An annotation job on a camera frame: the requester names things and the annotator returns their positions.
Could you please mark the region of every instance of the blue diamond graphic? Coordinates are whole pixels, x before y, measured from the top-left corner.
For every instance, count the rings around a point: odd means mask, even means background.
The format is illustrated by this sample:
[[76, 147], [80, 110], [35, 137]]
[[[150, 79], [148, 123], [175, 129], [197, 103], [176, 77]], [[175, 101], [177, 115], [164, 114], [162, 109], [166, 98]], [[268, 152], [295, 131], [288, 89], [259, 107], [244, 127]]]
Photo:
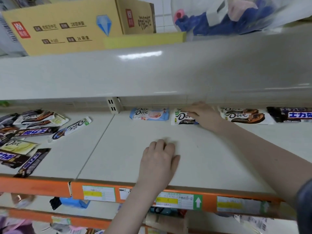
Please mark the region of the blue diamond graphic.
[[112, 21], [108, 17], [108, 15], [98, 15], [96, 17], [96, 24], [100, 29], [107, 35], [110, 35], [110, 28], [112, 26]]

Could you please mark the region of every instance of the hand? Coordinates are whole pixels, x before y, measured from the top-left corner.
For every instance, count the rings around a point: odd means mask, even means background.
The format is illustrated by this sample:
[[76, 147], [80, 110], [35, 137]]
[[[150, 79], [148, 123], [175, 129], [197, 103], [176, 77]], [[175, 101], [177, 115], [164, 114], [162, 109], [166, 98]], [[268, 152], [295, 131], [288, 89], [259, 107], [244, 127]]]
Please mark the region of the hand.
[[221, 123], [226, 123], [218, 111], [213, 110], [204, 102], [193, 103], [181, 109], [181, 112], [188, 112], [188, 116], [194, 118], [202, 127], [213, 132], [218, 132]]
[[164, 140], [151, 142], [144, 152], [136, 186], [155, 199], [173, 178], [180, 156], [174, 156], [175, 145]]

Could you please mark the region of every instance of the forearm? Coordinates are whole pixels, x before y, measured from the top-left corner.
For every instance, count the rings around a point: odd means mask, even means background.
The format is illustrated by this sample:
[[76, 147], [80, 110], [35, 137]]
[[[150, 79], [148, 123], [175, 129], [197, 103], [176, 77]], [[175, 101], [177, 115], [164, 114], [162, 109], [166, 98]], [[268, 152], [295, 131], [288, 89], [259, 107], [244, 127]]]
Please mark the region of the forearm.
[[137, 234], [154, 202], [154, 197], [148, 192], [135, 186], [105, 233]]
[[277, 194], [295, 207], [297, 191], [312, 177], [312, 163], [228, 121], [216, 132], [234, 143]]

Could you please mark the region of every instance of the red logo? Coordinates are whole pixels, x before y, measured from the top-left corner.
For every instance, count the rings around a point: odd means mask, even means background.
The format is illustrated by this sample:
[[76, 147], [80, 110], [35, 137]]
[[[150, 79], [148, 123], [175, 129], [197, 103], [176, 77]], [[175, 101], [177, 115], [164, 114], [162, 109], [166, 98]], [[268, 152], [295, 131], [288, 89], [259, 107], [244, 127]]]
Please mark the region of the red logo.
[[129, 28], [134, 27], [135, 21], [133, 20], [133, 15], [132, 15], [131, 9], [126, 9], [126, 14], [127, 14]]
[[16, 31], [18, 32], [18, 34], [21, 36], [22, 39], [30, 38], [29, 33], [27, 32], [27, 30], [20, 21], [12, 22], [12, 25], [14, 26], [14, 28], [16, 29]]

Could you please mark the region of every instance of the sleeve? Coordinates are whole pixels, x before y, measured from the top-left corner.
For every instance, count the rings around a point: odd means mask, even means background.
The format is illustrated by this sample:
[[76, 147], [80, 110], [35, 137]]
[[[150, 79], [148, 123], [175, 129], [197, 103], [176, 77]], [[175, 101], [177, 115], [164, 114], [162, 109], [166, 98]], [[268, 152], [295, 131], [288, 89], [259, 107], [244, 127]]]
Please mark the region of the sleeve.
[[297, 193], [297, 223], [300, 234], [312, 233], [312, 179]]

